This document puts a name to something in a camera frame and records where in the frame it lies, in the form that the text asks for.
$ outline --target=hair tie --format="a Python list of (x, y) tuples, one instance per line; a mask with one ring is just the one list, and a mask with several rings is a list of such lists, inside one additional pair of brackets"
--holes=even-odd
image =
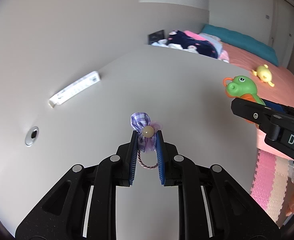
[(151, 123), (148, 114), (142, 112), (132, 114), (130, 124), (138, 133), (138, 162), (146, 169), (157, 168), (158, 163), (154, 166), (145, 165), (141, 160), (140, 152), (156, 151), (156, 132), (161, 129), (161, 126), (158, 123)]

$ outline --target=metal screw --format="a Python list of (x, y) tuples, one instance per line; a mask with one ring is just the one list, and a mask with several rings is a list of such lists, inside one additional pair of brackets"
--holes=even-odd
[(25, 136), (25, 144), (26, 146), (32, 146), (36, 139), (38, 138), (39, 129), (37, 126), (32, 127), (29, 129)]
[(177, 162), (182, 162), (182, 161), (184, 160), (184, 157), (181, 156), (181, 155), (176, 155), (176, 156), (174, 157), (174, 160), (177, 161)]
[(221, 172), (222, 171), (222, 168), (219, 165), (214, 165), (213, 166), (213, 171), (215, 171), (215, 172)]
[(112, 162), (117, 162), (120, 160), (120, 157), (118, 155), (113, 155), (113, 156), (110, 156), (110, 160)]
[(79, 171), (81, 171), (81, 169), (82, 169), (82, 167), (79, 164), (77, 164), (73, 167), (73, 172), (79, 172)]

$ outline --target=bead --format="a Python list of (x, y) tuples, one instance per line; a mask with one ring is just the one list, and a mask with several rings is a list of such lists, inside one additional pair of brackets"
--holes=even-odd
[(150, 138), (154, 135), (154, 128), (152, 128), (151, 126), (147, 125), (143, 128), (142, 130), (142, 134), (143, 136), (145, 136), (146, 138)]

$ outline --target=green toy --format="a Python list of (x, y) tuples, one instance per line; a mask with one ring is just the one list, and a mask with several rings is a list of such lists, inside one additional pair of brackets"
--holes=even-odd
[(246, 76), (236, 76), (234, 78), (225, 78), (223, 84), (226, 87), (226, 94), (230, 98), (242, 98), (261, 105), (266, 105), (257, 95), (256, 84)]

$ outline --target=teal pillow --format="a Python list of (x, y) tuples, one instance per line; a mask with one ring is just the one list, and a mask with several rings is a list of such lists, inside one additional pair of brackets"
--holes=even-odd
[(275, 66), (279, 66), (274, 49), (260, 41), (255, 40), (253, 37), (210, 24), (206, 24), (201, 32), (217, 36), (222, 42), (244, 49), (266, 61), (269, 61)]

